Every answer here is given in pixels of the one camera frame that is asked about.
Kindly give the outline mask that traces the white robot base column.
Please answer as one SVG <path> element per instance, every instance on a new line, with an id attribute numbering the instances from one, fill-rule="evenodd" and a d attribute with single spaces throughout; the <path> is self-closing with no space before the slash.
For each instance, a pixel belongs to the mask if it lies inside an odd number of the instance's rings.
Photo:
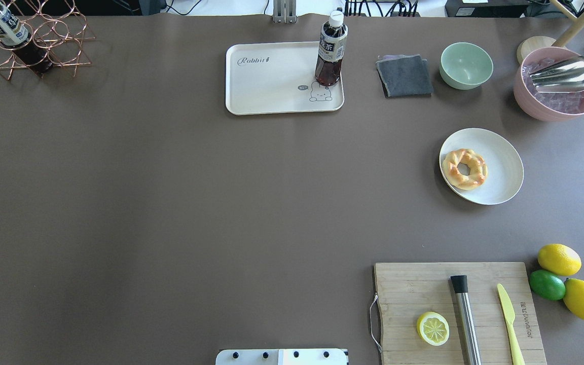
<path id="1" fill-rule="evenodd" d="M 215 364 L 349 364 L 347 349 L 225 349 Z"/>

